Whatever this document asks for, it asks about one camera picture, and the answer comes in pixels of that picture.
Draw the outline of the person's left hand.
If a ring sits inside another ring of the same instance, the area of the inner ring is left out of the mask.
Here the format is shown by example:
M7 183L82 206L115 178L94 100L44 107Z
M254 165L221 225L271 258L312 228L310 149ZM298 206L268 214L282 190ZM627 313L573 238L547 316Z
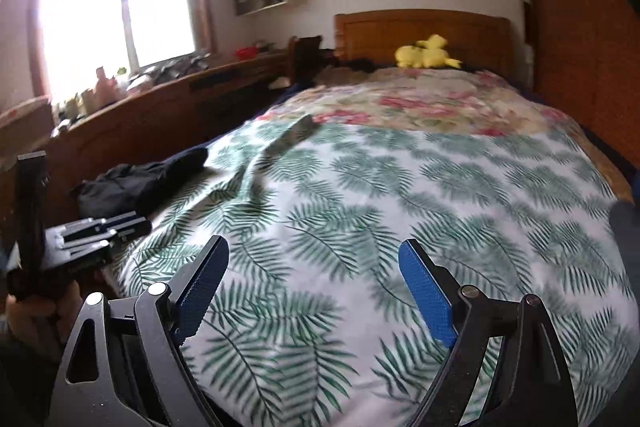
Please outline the person's left hand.
M81 307L79 286L73 281L58 300L32 296L18 301L9 295L6 321L13 335L38 355L58 360Z

